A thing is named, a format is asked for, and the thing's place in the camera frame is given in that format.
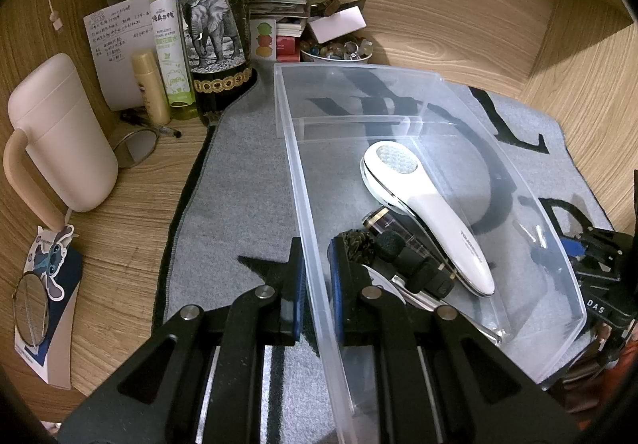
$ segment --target elephant illustration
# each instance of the elephant illustration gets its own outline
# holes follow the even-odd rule
[[[193,47],[200,58],[199,66],[206,66],[206,45],[209,37],[215,51],[216,62],[224,60],[222,50],[224,37],[230,37],[233,42],[232,57],[239,56],[241,47],[239,33],[226,0],[200,0],[194,5],[186,3],[183,12],[188,33],[193,40]]]

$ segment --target metal bolt head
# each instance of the metal bolt head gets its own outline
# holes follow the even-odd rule
[[[452,306],[441,306],[436,309],[436,313],[441,320],[448,320],[448,322],[451,322],[454,318],[456,318],[456,315],[459,312]]]
[[[259,286],[254,289],[254,294],[256,294],[257,298],[264,300],[275,294],[275,289],[272,286]]]
[[[199,310],[197,306],[184,306],[179,310],[179,315],[184,320],[194,320],[199,316]]]
[[[361,290],[361,294],[368,300],[376,300],[381,296],[381,290],[377,286],[366,286]]]

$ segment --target white facial massager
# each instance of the white facial massager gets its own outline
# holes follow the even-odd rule
[[[479,243],[412,151],[394,141],[379,141],[366,150],[360,169],[366,187],[380,203],[427,226],[470,291],[478,296],[494,294],[494,279]]]

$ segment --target stack of papers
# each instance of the stack of papers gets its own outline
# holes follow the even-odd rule
[[[277,35],[301,37],[310,17],[308,0],[249,0],[251,19],[277,22]]]

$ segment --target clear plastic container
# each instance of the clear plastic container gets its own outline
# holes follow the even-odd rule
[[[586,320],[567,255],[537,198],[468,107],[437,74],[362,64],[275,64],[276,120],[285,138],[321,360],[342,443],[376,441],[372,350],[340,348],[328,296],[332,237],[378,207],[359,161],[392,139],[423,163],[470,227],[496,293],[457,283],[446,301],[505,332],[501,349],[543,380]]]

